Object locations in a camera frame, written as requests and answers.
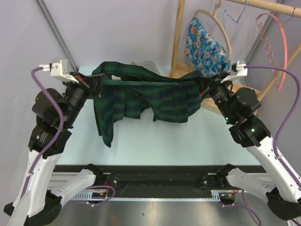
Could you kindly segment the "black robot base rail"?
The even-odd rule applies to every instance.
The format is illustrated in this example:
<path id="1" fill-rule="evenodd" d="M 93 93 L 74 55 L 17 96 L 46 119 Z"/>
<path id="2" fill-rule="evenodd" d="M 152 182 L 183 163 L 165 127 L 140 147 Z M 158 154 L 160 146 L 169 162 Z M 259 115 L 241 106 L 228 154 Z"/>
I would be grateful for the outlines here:
<path id="1" fill-rule="evenodd" d="M 233 200 L 241 191 L 225 178 L 228 166 L 101 166 L 101 187 L 75 195 L 78 203 Z"/>

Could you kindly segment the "blue floral skirt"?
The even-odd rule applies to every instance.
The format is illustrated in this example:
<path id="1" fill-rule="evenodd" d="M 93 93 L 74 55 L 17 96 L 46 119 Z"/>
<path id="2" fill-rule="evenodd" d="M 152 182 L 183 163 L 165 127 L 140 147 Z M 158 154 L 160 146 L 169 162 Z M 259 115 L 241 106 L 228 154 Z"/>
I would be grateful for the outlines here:
<path id="1" fill-rule="evenodd" d="M 226 62 L 225 48 L 210 36 L 196 17 L 189 25 L 184 53 L 192 66 L 206 77 L 230 71 L 231 61 Z"/>

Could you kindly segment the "pink plastic hanger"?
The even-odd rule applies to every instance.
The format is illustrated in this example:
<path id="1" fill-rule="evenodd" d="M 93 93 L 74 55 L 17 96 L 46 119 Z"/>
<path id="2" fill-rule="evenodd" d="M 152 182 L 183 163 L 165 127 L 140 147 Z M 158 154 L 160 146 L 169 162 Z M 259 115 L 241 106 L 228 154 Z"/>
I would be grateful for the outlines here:
<path id="1" fill-rule="evenodd" d="M 286 39 L 285 31 L 284 31 L 284 26 L 282 25 L 280 20 L 275 15 L 273 15 L 271 13 L 262 13 L 259 16 L 256 17 L 256 24 L 257 24 L 257 27 L 259 29 L 259 37 L 260 37 L 260 39 L 263 43 L 264 49 L 266 51 L 266 56 L 269 59 L 269 65 L 271 67 L 270 69 L 272 70 L 272 73 L 274 75 L 274 79 L 272 80 L 272 84 L 275 84 L 277 89 L 281 90 L 281 88 L 283 86 L 283 83 L 285 81 L 286 72 L 283 72 L 281 70 L 276 69 L 277 63 L 273 58 L 274 53 L 271 49 L 271 45 L 269 44 L 268 37 L 265 34 L 266 30 L 264 30 L 264 28 L 263 28 L 263 23 L 260 21 L 260 18 L 262 16 L 269 16 L 270 19 L 272 19 L 275 22 L 275 24 L 277 24 L 277 26 L 278 26 L 278 30 L 279 30 L 279 34 L 281 36 L 282 44 L 277 47 L 278 48 L 277 53 L 280 53 L 280 46 L 282 46 L 282 49 L 283 49 L 283 51 L 282 51 L 282 53 L 283 53 L 282 68 L 287 69 L 287 67 L 288 67 L 288 47 L 287 47 L 287 39 Z"/>

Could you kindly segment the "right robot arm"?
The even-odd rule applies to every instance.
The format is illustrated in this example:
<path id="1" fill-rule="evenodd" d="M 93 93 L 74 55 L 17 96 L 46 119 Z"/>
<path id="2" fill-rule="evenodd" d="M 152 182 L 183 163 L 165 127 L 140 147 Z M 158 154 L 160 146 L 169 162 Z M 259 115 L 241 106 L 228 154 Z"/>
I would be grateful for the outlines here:
<path id="1" fill-rule="evenodd" d="M 200 97 L 213 99 L 231 125 L 233 140 L 257 159 L 271 180 L 259 179 L 227 164 L 217 184 L 222 189 L 241 188 L 264 201 L 278 218 L 293 221 L 301 215 L 301 178 L 281 155 L 268 128 L 254 115 L 260 107 L 255 91 L 242 87 L 232 92 L 230 83 L 217 77 L 201 77 Z"/>

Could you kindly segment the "green plaid garment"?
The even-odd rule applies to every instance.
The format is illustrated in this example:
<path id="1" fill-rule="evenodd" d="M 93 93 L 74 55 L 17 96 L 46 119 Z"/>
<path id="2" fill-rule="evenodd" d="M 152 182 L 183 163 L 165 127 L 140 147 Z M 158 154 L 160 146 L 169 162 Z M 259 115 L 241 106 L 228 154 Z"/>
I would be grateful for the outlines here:
<path id="1" fill-rule="evenodd" d="M 113 141 L 113 124 L 125 117 L 140 119 L 150 108 L 154 121 L 185 123 L 201 106 L 198 71 L 173 79 L 142 66 L 103 62 L 92 72 L 99 74 L 105 78 L 94 112 L 98 134 L 107 147 Z"/>

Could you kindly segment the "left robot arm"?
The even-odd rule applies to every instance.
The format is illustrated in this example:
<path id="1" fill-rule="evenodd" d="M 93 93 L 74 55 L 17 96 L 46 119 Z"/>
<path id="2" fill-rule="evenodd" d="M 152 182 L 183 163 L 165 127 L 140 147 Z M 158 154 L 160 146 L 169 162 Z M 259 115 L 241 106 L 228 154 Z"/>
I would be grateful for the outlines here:
<path id="1" fill-rule="evenodd" d="M 35 98 L 36 126 L 28 144 L 26 173 L 18 196 L 4 207 L 10 226 L 46 226 L 75 195 L 89 187 L 99 188 L 105 180 L 103 170 L 89 164 L 62 185 L 48 187 L 78 114 L 88 99 L 100 96 L 103 75 L 73 73 L 63 84 L 64 94 L 42 87 Z"/>

